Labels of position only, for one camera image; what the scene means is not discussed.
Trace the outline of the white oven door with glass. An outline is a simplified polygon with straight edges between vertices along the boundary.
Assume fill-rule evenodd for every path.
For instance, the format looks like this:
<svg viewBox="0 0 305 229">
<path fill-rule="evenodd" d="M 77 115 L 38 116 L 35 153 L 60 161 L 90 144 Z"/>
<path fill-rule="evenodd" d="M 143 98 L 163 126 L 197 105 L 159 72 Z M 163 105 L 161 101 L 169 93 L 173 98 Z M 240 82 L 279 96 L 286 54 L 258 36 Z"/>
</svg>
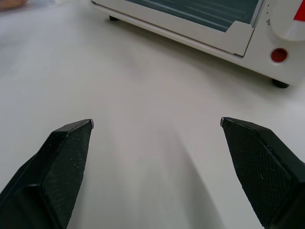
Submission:
<svg viewBox="0 0 305 229">
<path fill-rule="evenodd" d="M 264 0 L 92 0 L 231 54 L 244 56 Z"/>
</svg>

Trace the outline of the red indicator light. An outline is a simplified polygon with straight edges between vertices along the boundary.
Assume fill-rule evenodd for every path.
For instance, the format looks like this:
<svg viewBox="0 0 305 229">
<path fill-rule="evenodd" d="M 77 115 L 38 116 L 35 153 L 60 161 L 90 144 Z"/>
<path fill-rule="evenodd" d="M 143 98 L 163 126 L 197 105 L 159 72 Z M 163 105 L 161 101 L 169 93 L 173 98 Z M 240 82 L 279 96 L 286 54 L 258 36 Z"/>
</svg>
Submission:
<svg viewBox="0 0 305 229">
<path fill-rule="evenodd" d="M 275 63 L 284 62 L 288 57 L 288 51 L 283 48 L 276 48 L 274 49 L 271 54 L 270 58 Z"/>
</svg>

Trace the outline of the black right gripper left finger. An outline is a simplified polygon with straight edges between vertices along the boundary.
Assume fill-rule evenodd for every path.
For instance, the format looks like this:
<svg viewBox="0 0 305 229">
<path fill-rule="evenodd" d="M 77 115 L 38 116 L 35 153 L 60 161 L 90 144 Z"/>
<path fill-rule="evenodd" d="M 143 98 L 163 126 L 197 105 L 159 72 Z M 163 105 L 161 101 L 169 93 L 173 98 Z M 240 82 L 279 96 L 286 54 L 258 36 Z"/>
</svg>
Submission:
<svg viewBox="0 0 305 229">
<path fill-rule="evenodd" d="M 50 133 L 0 193 L 0 229 L 66 229 L 82 184 L 93 120 Z"/>
</svg>

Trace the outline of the white toaster oven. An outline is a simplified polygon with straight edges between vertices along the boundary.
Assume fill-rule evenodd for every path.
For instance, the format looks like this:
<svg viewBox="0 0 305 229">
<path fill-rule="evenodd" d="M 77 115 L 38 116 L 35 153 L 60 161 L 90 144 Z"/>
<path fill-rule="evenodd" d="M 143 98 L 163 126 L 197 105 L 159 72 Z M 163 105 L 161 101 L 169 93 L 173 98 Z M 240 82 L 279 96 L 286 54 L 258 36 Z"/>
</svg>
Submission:
<svg viewBox="0 0 305 229">
<path fill-rule="evenodd" d="M 101 7 L 92 1 L 91 3 L 94 8 L 107 13 L 112 21 L 122 20 L 152 31 L 251 71 L 263 74 L 271 78 L 274 85 L 280 88 L 287 88 L 290 85 L 298 85 L 305 81 L 305 41 L 289 42 L 280 39 L 274 34 L 271 29 L 271 12 L 277 1 L 263 1 L 254 24 L 254 32 L 244 56 L 225 52 L 148 22 Z M 288 57 L 284 62 L 275 63 L 271 60 L 270 54 L 276 48 L 283 48 L 288 51 Z"/>
</svg>

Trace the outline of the white oven timer knob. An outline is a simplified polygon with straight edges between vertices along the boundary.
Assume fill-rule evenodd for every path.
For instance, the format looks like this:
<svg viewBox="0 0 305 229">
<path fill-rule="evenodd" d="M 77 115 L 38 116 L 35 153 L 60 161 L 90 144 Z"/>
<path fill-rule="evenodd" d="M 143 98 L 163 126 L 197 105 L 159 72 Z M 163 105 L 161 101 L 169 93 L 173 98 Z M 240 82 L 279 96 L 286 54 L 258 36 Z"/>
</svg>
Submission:
<svg viewBox="0 0 305 229">
<path fill-rule="evenodd" d="M 305 41 L 305 0 L 278 0 L 271 12 L 271 29 L 282 40 Z"/>
</svg>

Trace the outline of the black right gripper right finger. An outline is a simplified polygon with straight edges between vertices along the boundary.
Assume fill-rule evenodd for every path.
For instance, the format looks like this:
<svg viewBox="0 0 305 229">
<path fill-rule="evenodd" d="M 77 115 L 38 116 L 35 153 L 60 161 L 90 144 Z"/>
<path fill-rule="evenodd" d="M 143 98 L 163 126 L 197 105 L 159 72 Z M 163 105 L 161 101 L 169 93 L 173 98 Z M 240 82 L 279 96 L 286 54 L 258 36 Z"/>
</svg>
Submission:
<svg viewBox="0 0 305 229">
<path fill-rule="evenodd" d="M 222 117 L 233 166 L 264 229 L 305 229 L 305 163 L 270 129 Z"/>
</svg>

